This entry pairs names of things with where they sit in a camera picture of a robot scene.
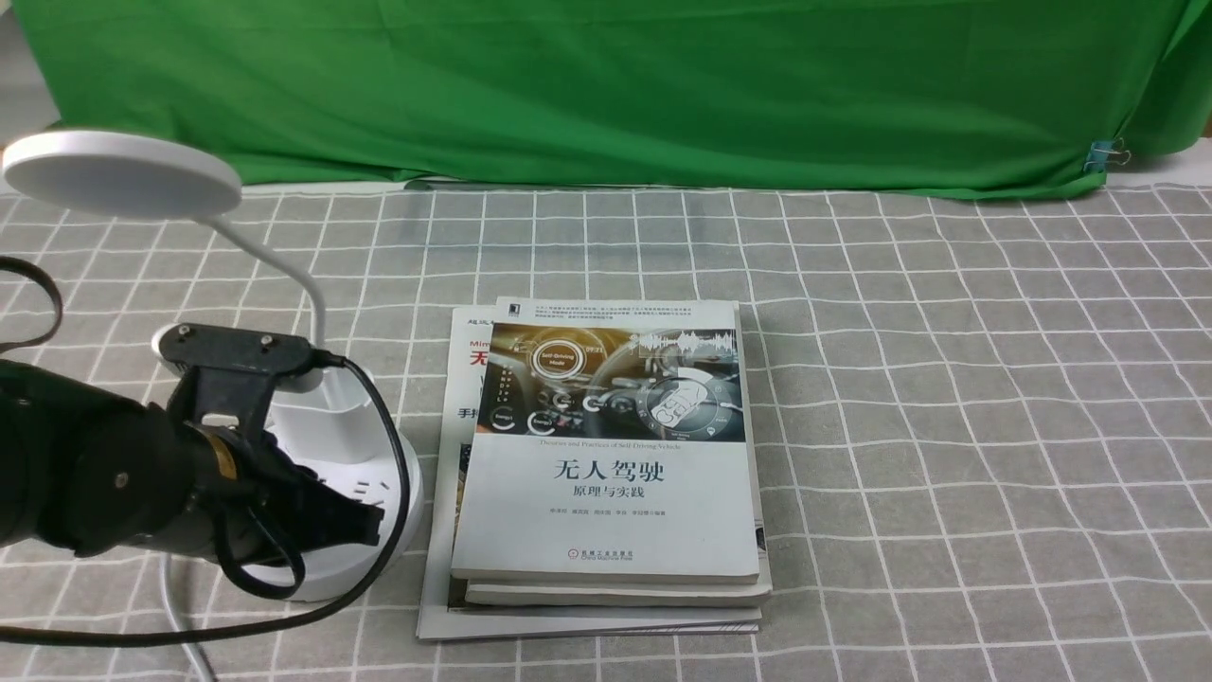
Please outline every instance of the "book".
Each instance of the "book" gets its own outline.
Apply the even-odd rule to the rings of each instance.
[[[491,305],[454,308],[442,407],[433,531],[425,557],[417,637],[424,641],[518,636],[692,635],[756,632],[758,608],[476,607],[450,575],[462,481],[470,463],[491,339]]]
[[[745,373],[741,355],[741,376]],[[749,405],[748,385],[742,383],[742,399]],[[748,435],[749,493],[754,505],[754,548],[758,552],[758,583],[754,585],[645,585],[627,583],[526,583],[470,581],[464,598],[491,606],[650,606],[650,607],[759,607],[773,591],[770,557],[766,554],[766,523],[758,483],[758,457],[753,432]]]
[[[451,574],[753,585],[734,302],[502,297]]]

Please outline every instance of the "black cable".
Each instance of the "black cable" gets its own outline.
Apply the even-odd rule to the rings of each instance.
[[[358,367],[349,359],[336,356],[327,351],[316,350],[316,365],[319,367],[339,367],[348,369],[358,379],[358,383],[366,389],[375,403],[379,419],[383,422],[391,442],[391,454],[395,455],[395,464],[400,475],[400,512],[395,520],[395,527],[383,545],[377,560],[371,566],[366,575],[358,581],[348,592],[336,600],[307,613],[279,618],[274,620],[261,620],[242,625],[229,625],[225,627],[207,627],[205,630],[190,630],[187,632],[147,632],[147,634],[103,634],[103,632],[79,632],[67,630],[38,630],[29,627],[2,627],[0,626],[0,642],[13,644],[35,644],[41,647],[98,647],[98,648],[142,648],[142,647],[166,647],[170,644],[188,644],[201,642],[215,642],[217,640],[231,640],[235,637],[251,637],[253,635],[265,635],[280,630],[290,630],[303,625],[311,625],[328,618],[341,609],[358,601],[371,584],[383,573],[387,564],[395,555],[395,548],[404,535],[404,527],[407,522],[408,499],[412,497],[412,482],[408,480],[408,463],[405,459],[404,445],[400,443],[400,434],[395,430],[395,422],[391,412],[383,402],[383,396],[375,389],[371,378],[362,368]]]
[[[51,305],[55,308],[55,321],[51,322],[51,328],[28,340],[10,340],[10,343],[0,344],[0,354],[7,354],[16,349],[28,349],[45,343],[45,340],[55,336],[59,329],[59,325],[63,323],[63,293],[59,292],[59,287],[55,283],[55,277],[34,263],[12,256],[0,256],[0,271],[19,274],[39,285],[46,292],[46,296],[50,297]]]
[[[290,567],[293,583],[286,586],[265,583],[259,578],[253,578],[244,566],[235,561],[235,556],[231,554],[230,539],[228,538],[225,512],[215,515],[215,558],[218,561],[219,568],[223,569],[223,575],[233,585],[253,597],[288,600],[295,592],[298,592],[299,588],[303,586],[303,580],[307,578],[307,566],[303,563],[303,556],[295,549],[295,543],[291,543],[291,539],[286,537],[281,527],[265,515],[261,505],[252,505],[246,511],[252,517],[253,523],[257,525],[257,529],[261,531],[262,537],[278,550],[278,555]]]

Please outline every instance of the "book title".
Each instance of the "book title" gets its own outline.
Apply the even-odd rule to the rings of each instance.
[[[665,468],[659,462],[614,460],[614,464],[604,466],[593,460],[585,466],[581,460],[560,460],[556,466],[555,478],[585,482],[572,487],[573,498],[644,498],[644,486],[625,483],[661,483],[665,480]]]

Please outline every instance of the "green cloth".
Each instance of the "green cloth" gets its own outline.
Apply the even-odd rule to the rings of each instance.
[[[246,182],[1068,196],[1194,141],[1208,0],[16,0],[64,126]],[[1138,118],[1131,120],[1133,113]]]

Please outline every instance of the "car dashboard image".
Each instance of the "car dashboard image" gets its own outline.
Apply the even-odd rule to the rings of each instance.
[[[742,442],[741,382],[732,329],[498,322],[478,430]]]

